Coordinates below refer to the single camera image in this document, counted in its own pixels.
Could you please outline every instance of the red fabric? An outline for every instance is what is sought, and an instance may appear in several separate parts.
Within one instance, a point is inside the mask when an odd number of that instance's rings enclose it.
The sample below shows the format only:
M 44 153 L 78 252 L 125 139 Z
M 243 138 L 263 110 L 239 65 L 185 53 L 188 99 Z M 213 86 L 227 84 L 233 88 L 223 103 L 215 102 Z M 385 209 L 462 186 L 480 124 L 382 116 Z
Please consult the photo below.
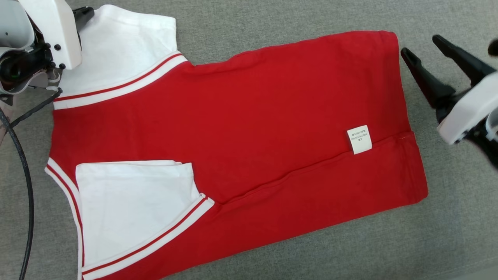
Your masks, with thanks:
M 215 201 L 152 255 L 103 279 L 154 280 L 416 203 L 427 185 L 407 119 L 393 33 L 357 31 L 182 63 L 149 86 L 54 111 L 50 157 L 191 162 Z M 346 131 L 368 125 L 353 155 Z

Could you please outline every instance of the care label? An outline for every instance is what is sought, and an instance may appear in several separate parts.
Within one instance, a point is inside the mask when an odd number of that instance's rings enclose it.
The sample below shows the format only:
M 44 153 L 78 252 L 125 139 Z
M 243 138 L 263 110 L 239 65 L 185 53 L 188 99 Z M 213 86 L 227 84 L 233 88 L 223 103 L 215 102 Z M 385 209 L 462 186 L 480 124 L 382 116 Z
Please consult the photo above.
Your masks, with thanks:
M 353 154 L 361 153 L 372 148 L 372 140 L 370 139 L 369 128 L 361 126 L 352 130 L 348 130 L 348 137 L 353 147 Z

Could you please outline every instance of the black cable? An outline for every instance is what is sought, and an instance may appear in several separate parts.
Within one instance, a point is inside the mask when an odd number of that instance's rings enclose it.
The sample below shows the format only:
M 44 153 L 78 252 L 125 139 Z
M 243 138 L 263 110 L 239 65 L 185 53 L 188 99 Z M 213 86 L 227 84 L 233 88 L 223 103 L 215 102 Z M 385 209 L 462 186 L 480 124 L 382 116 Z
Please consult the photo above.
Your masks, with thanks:
M 15 127 L 16 125 L 18 125 L 21 121 L 23 121 L 26 118 L 28 118 L 29 116 L 31 116 L 33 113 L 39 111 L 45 105 L 51 103 L 61 93 L 62 93 L 62 90 L 59 88 L 57 93 L 55 93 L 47 100 L 40 103 L 38 106 L 36 106 L 33 109 L 26 112 L 24 115 L 15 119 L 15 121 L 13 121 L 12 123 L 9 123 L 7 116 L 5 115 L 3 110 L 0 109 L 0 120 L 3 123 L 3 126 L 5 126 L 5 129 L 6 129 L 5 133 L 10 134 L 10 137 L 12 138 L 12 141 L 14 142 L 15 149 L 17 150 L 17 153 L 19 154 L 19 158 L 20 158 L 21 163 L 22 163 L 22 169 L 24 170 L 24 176 L 26 177 L 26 186 L 28 189 L 28 203 L 29 203 L 28 240 L 26 242 L 26 251 L 24 252 L 24 260 L 22 261 L 22 267 L 21 267 L 21 273 L 19 274 L 19 280 L 24 280 L 24 277 L 26 276 L 29 255 L 31 254 L 31 244 L 33 243 L 34 197 L 33 197 L 33 184 L 31 182 L 31 175 L 29 173 L 29 167 L 28 167 L 28 162 L 26 160 L 26 155 L 24 154 L 24 151 L 22 150 L 22 146 L 21 146 L 21 143 L 19 142 L 19 138 L 17 138 L 17 135 L 15 134 L 15 132 L 12 128 Z

